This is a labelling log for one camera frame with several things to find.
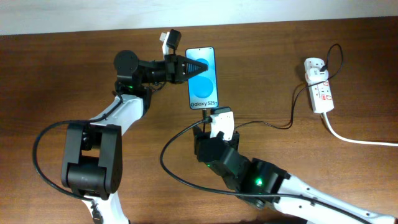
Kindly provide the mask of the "blue Galaxy smartphone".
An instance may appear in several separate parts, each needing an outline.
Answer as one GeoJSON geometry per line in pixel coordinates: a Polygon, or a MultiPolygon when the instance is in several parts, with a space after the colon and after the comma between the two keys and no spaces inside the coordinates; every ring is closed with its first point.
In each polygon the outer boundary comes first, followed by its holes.
{"type": "Polygon", "coordinates": [[[218,106],[216,58],[213,47],[191,48],[185,51],[187,58],[204,63],[208,70],[188,80],[189,107],[192,110],[218,106]]]}

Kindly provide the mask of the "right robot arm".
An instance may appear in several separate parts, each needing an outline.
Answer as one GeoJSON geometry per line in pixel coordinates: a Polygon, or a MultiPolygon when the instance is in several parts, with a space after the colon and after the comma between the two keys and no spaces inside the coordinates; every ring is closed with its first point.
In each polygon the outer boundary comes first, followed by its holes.
{"type": "Polygon", "coordinates": [[[220,176],[238,198],[263,209],[293,215],[308,223],[397,223],[397,218],[370,212],[341,201],[308,185],[276,165],[238,152],[239,133],[230,141],[211,137],[194,127],[197,160],[220,176]]]}

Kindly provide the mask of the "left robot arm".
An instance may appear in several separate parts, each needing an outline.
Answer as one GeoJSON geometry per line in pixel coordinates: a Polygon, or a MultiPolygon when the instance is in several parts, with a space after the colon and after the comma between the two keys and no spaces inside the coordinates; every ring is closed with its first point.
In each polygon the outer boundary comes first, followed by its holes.
{"type": "Polygon", "coordinates": [[[88,207],[95,223],[129,223],[118,188],[123,173],[122,136],[150,107],[151,83],[181,84],[208,65],[181,55],[144,61],[130,51],[114,58],[114,101],[98,116],[68,125],[61,181],[88,207]]]}

